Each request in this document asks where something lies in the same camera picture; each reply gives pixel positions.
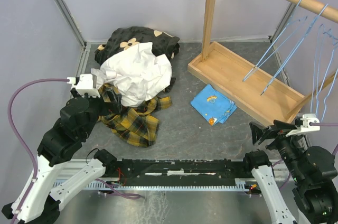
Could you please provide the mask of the yellow plaid shirt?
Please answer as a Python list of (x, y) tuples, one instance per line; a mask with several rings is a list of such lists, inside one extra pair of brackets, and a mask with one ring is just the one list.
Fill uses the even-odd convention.
[(155, 96), (138, 107), (122, 107), (121, 113), (111, 111), (106, 116), (100, 116), (98, 120), (125, 143), (147, 148), (156, 143), (160, 126), (160, 121), (153, 113), (170, 106), (172, 100), (169, 96)]

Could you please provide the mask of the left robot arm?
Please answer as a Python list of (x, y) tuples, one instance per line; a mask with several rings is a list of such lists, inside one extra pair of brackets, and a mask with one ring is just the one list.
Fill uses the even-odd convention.
[(111, 91), (107, 98), (76, 94), (60, 110), (60, 117), (47, 131), (37, 148), (33, 171), (16, 201), (2, 208), (3, 215), (19, 223), (54, 223), (64, 206), (91, 181), (112, 176), (117, 159), (99, 150), (84, 169), (59, 189), (52, 186), (83, 143), (89, 138), (99, 117), (121, 111), (121, 95)]

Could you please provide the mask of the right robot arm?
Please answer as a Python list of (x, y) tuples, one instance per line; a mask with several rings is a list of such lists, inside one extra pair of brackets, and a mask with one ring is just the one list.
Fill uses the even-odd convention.
[[(270, 139), (266, 148), (280, 154), (295, 182), (293, 195), (298, 210), (308, 222), (337, 223), (337, 190), (332, 181), (337, 176), (334, 155), (319, 146), (301, 148), (298, 142), (304, 134), (294, 124), (275, 120), (267, 127), (255, 122), (249, 126), (253, 144)], [(273, 165), (266, 153), (246, 153), (243, 161), (243, 173), (256, 179), (272, 223), (297, 223), (275, 182)]]

